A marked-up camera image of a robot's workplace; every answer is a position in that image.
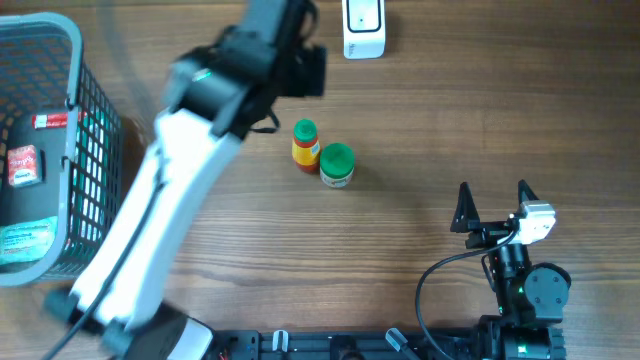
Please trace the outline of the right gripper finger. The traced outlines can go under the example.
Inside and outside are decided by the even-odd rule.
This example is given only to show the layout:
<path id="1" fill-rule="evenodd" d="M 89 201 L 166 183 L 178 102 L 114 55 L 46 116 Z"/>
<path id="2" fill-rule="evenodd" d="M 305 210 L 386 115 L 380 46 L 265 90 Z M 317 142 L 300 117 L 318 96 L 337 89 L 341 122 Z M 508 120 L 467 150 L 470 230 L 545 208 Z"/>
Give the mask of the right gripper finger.
<path id="1" fill-rule="evenodd" d="M 520 204 L 529 202 L 529 201 L 538 201 L 539 197 L 533 192 L 528 183 L 521 179 L 518 182 L 518 202 Z"/>
<path id="2" fill-rule="evenodd" d="M 458 201 L 451 222 L 450 231 L 454 233 L 476 232 L 481 228 L 480 217 L 475 206 L 470 186 L 463 182 L 459 187 Z"/>

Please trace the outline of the green lid jar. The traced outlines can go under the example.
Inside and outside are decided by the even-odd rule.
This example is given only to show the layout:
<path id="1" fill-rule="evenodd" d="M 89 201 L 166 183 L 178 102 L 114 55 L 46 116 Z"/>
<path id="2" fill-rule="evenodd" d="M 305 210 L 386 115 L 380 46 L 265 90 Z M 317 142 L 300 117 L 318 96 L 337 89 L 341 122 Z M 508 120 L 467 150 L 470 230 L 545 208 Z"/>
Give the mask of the green lid jar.
<path id="1" fill-rule="evenodd" d="M 355 154 L 343 143 L 326 146 L 320 157 L 320 177 L 331 188 L 343 188 L 352 179 L 355 169 Z"/>

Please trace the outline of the yellow sauce bottle green cap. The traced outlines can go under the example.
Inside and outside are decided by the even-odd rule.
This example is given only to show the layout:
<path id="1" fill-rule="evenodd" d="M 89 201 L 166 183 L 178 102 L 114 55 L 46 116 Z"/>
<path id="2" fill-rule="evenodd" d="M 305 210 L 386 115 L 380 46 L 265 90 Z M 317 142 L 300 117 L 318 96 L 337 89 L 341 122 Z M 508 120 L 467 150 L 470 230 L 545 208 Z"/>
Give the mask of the yellow sauce bottle green cap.
<path id="1" fill-rule="evenodd" d="M 315 173 L 319 168 L 321 145 L 315 123 L 310 119 L 299 120 L 293 130 L 292 158 L 304 172 Z"/>

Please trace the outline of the red white toothpaste box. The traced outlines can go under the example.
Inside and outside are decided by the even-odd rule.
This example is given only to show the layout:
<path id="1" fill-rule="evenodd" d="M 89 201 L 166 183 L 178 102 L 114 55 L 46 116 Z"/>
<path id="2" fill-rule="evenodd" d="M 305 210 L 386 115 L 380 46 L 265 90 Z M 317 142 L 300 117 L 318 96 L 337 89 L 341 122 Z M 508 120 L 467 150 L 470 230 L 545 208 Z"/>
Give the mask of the red white toothpaste box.
<path id="1" fill-rule="evenodd" d="M 31 123 L 35 130 L 65 128 L 69 117 L 69 112 L 39 114 L 32 116 Z"/>

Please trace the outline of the small red white carton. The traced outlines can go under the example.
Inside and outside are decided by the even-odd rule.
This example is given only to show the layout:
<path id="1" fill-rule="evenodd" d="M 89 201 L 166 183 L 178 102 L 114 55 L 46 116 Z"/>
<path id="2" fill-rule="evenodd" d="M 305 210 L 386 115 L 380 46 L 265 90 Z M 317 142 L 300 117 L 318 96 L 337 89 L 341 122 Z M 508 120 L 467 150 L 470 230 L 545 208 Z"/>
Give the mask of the small red white carton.
<path id="1" fill-rule="evenodd" d="M 40 152 L 34 145 L 9 150 L 7 159 L 8 181 L 12 187 L 24 187 L 41 182 Z"/>

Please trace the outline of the teal white tissue pack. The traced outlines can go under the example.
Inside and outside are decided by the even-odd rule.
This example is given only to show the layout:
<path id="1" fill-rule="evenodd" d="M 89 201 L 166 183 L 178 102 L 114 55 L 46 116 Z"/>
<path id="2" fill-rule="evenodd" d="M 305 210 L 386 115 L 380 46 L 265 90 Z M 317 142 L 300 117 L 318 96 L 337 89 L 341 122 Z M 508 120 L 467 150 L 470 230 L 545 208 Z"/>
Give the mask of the teal white tissue pack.
<path id="1" fill-rule="evenodd" d="M 56 216 L 1 227 L 1 264 L 38 261 L 52 246 Z"/>

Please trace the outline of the green 3M gloves pack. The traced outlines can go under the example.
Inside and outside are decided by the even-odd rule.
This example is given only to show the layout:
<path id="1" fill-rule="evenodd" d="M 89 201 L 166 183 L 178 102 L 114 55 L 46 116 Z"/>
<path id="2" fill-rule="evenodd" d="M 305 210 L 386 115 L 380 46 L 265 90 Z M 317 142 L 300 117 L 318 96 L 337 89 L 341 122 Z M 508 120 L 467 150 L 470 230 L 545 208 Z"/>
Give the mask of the green 3M gloves pack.
<path id="1" fill-rule="evenodd" d="M 82 239 L 102 243 L 114 200 L 109 193 L 111 161 L 108 146 L 110 125 L 99 111 L 83 112 L 76 131 L 73 192 L 71 204 L 72 232 Z"/>

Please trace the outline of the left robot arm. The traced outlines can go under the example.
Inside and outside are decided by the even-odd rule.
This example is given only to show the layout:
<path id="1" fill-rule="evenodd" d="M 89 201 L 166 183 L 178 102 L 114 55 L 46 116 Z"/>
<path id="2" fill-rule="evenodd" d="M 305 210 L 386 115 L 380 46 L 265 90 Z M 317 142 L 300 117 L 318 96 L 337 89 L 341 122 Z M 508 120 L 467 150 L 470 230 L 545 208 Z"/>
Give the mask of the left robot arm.
<path id="1" fill-rule="evenodd" d="M 321 96 L 326 50 L 308 0 L 252 1 L 242 20 L 170 68 L 156 137 L 110 230 L 46 308 L 70 335 L 98 335 L 115 359 L 206 359 L 214 331 L 163 300 L 178 250 L 209 190 L 280 97 Z"/>

